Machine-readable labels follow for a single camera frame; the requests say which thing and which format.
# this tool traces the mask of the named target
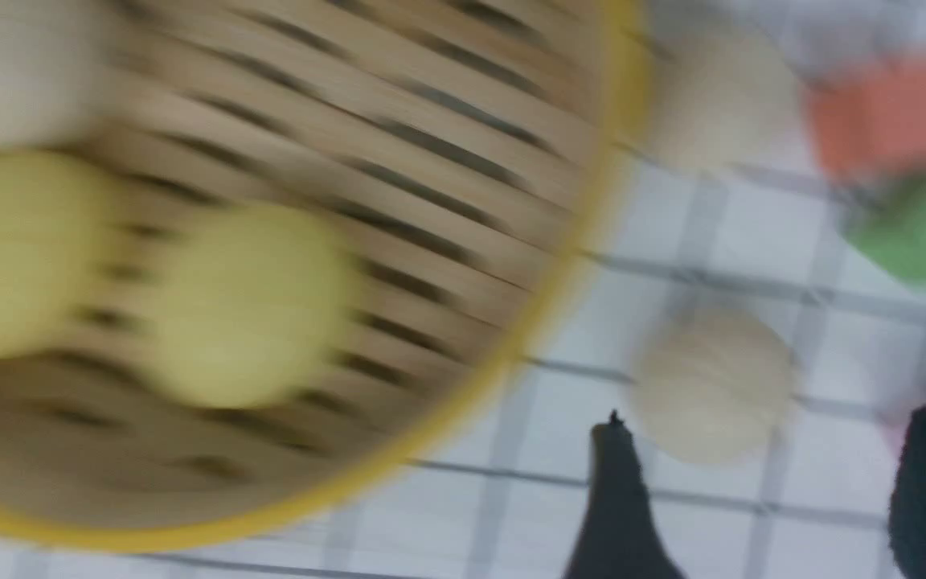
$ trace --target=steamer basket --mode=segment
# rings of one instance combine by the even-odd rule
[[[0,362],[0,532],[111,551],[291,523],[491,393],[566,294],[645,103],[632,0],[161,0],[122,122],[132,252],[52,351]],[[325,212],[367,269],[304,395],[203,412],[138,373],[139,292],[184,216]]]

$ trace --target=dough ball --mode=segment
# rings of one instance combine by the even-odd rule
[[[280,402],[330,361],[349,326],[353,261],[308,212],[264,203],[205,211],[160,265],[148,371],[183,404]]]
[[[797,383],[793,353],[755,318],[710,311],[650,348],[639,421],[671,457],[732,462],[767,443]]]
[[[0,148],[61,146],[110,110],[122,19],[107,0],[0,0]]]
[[[0,155],[0,358],[37,351],[117,249],[117,181],[52,153]]]
[[[647,153],[676,171],[731,167],[800,114],[800,81],[778,48],[726,19],[704,23],[659,71]]]

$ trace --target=checkered tablecloth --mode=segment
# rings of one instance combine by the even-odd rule
[[[779,39],[807,80],[926,45],[926,0],[724,4]],[[644,41],[663,63],[688,6],[653,3]],[[888,422],[926,400],[926,289],[898,285],[842,240],[881,195],[824,183],[804,132],[728,176],[680,179],[632,153],[631,203],[589,250],[598,272],[558,336],[500,404],[385,487],[296,528],[165,556],[0,541],[0,579],[557,577],[584,513],[589,426],[629,409],[647,340],[714,305],[764,320],[804,380],[788,428],[742,464],[699,469],[638,437],[675,560],[690,579],[898,577]]]

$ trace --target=grid line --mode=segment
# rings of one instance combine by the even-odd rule
[[[540,371],[529,366],[519,366],[510,375],[518,381],[511,393],[505,396],[492,441],[491,462],[494,466],[513,466],[524,443],[524,435],[534,406],[534,386]],[[470,536],[464,576],[467,579],[484,579],[495,565],[496,547],[502,532],[503,518],[508,507],[510,488],[504,477],[486,476],[481,485],[481,497],[477,503],[477,520]]]
[[[351,553],[356,546],[359,524],[363,517],[361,503],[343,503],[331,513],[330,530],[324,538],[321,551],[321,567],[324,569],[345,569],[350,563]]]
[[[144,561],[159,561],[178,565],[190,565],[198,569],[220,569],[220,571],[238,571],[260,575],[302,576],[317,579],[429,579],[422,576],[386,575],[379,573],[358,573],[352,571],[332,571],[332,569],[312,569],[308,567],[283,567],[283,565],[257,565],[236,563],[235,561],[212,560],[212,558],[176,556],[176,554],[145,554],[133,556]]]

